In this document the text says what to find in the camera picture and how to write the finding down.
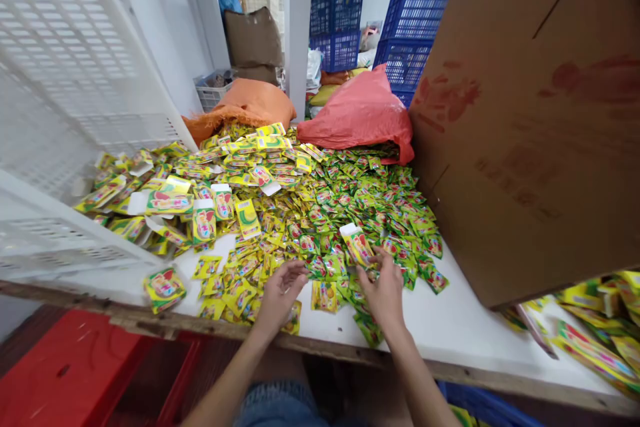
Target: left hand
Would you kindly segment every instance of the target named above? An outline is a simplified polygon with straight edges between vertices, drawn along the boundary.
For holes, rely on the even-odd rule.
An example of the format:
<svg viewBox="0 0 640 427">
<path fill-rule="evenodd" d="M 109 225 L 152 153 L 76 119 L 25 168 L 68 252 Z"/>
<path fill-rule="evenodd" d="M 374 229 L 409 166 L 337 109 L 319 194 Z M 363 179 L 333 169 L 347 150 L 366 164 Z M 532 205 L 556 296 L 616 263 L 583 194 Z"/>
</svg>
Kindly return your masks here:
<svg viewBox="0 0 640 427">
<path fill-rule="evenodd" d="M 302 260 L 289 260 L 280 266 L 265 284 L 265 294 L 258 311 L 254 330 L 273 339 L 289 320 L 293 302 L 309 281 Z"/>
</svg>

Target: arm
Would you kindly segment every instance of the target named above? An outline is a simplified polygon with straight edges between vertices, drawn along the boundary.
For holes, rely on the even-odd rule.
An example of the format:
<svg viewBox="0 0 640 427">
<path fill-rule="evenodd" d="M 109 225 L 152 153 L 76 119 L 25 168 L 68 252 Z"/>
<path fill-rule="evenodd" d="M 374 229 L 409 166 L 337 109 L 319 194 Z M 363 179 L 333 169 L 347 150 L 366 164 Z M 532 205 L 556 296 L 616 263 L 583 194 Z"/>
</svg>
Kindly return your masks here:
<svg viewBox="0 0 640 427">
<path fill-rule="evenodd" d="M 379 247 L 374 249 L 378 255 L 371 260 L 381 266 L 378 280 L 372 284 L 360 266 L 357 267 L 358 276 L 369 308 L 391 350 L 411 419 L 418 427 L 459 427 L 458 419 L 442 397 L 405 326 L 400 268 L 385 250 Z"/>
<path fill-rule="evenodd" d="M 253 371 L 307 283 L 304 262 L 285 262 L 269 278 L 256 323 L 222 376 L 183 422 L 183 427 L 230 426 L 244 399 Z"/>
</svg>

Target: cardboard box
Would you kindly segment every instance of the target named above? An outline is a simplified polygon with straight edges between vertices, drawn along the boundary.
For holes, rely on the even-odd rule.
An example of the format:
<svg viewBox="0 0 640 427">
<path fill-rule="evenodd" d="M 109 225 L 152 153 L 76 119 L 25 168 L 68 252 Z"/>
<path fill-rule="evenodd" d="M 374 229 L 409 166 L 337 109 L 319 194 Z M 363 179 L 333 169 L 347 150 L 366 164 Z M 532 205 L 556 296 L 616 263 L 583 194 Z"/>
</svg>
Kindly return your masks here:
<svg viewBox="0 0 640 427">
<path fill-rule="evenodd" d="M 225 26 L 234 67 L 282 66 L 280 32 L 268 8 L 252 13 L 225 10 Z"/>
<path fill-rule="evenodd" d="M 640 0 L 449 0 L 409 114 L 488 308 L 640 264 Z"/>
</svg>

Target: yellow sack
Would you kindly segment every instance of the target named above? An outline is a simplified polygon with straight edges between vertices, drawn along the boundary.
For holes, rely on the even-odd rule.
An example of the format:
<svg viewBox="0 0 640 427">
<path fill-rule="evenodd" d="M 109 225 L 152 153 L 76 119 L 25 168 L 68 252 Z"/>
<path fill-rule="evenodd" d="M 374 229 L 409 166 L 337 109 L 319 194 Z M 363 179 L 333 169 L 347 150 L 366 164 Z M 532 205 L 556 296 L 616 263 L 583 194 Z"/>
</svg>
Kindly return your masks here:
<svg viewBox="0 0 640 427">
<path fill-rule="evenodd" d="M 339 87 L 340 85 L 322 85 L 322 87 L 320 87 L 320 89 L 318 90 L 318 93 L 311 97 L 311 99 L 309 100 L 309 104 L 312 107 L 324 106 L 328 102 L 329 97 L 331 97 L 333 92 L 335 92 L 335 90 Z"/>
</svg>

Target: orange sack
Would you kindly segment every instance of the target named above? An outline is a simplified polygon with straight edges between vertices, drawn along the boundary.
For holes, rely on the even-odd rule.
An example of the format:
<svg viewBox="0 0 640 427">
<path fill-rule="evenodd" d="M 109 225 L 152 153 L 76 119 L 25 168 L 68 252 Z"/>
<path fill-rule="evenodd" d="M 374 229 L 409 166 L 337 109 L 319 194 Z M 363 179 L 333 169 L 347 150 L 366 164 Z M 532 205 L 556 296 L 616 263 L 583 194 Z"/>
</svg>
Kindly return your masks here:
<svg viewBox="0 0 640 427">
<path fill-rule="evenodd" d="M 270 83 L 236 79 L 231 89 L 209 113 L 195 119 L 182 117 L 196 145 L 211 137 L 225 120 L 236 119 L 246 125 L 262 127 L 282 122 L 285 129 L 295 119 L 295 108 L 289 97 Z"/>
</svg>

